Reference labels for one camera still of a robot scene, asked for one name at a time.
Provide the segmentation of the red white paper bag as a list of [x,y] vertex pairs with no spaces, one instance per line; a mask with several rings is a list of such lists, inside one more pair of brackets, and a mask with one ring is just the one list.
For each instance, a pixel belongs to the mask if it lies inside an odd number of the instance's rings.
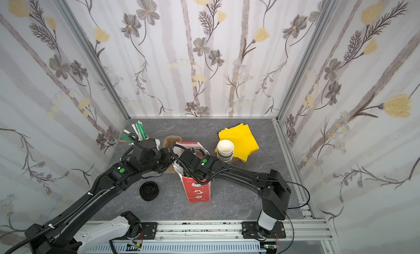
[[[199,142],[176,142],[176,144],[190,150],[200,159],[203,159],[204,155],[210,154]],[[187,177],[187,174],[177,162],[173,163],[173,168],[181,179],[189,203],[210,201],[210,182],[206,185],[196,183],[192,177]]]

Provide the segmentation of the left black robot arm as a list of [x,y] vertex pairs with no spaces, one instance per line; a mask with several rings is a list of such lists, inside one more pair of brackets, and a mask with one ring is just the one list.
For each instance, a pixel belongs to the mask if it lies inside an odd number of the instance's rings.
[[44,225],[33,224],[25,240],[12,246],[12,254],[25,245],[34,254],[76,254],[83,243],[75,239],[77,232],[102,207],[150,172],[164,173],[173,163],[171,147],[159,149],[154,139],[140,141],[136,134],[129,134],[132,146],[119,162],[102,173],[86,192],[68,209]]

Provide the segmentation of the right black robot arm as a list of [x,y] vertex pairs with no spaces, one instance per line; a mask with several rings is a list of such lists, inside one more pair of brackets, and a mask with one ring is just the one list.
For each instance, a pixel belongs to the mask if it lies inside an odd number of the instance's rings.
[[286,181],[279,172],[270,170],[268,173],[259,173],[244,170],[209,154],[198,157],[191,149],[180,144],[172,144],[169,151],[174,162],[180,165],[187,177],[192,178],[196,184],[204,186],[213,179],[221,179],[257,194],[262,202],[257,221],[258,230],[271,232],[278,221],[288,218],[287,211],[291,209],[289,201],[292,195],[290,185],[298,183]]

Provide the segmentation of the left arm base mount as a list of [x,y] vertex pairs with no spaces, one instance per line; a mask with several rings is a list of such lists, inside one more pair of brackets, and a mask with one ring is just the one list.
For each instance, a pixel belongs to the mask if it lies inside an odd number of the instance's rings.
[[132,240],[154,240],[157,232],[157,222],[141,222],[132,226],[130,236]]

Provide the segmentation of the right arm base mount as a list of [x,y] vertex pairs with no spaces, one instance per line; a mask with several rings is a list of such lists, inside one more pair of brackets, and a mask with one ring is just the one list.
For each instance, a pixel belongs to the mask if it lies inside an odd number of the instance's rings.
[[286,233],[281,221],[277,221],[272,231],[260,228],[257,221],[243,221],[241,234],[244,239],[285,239]]

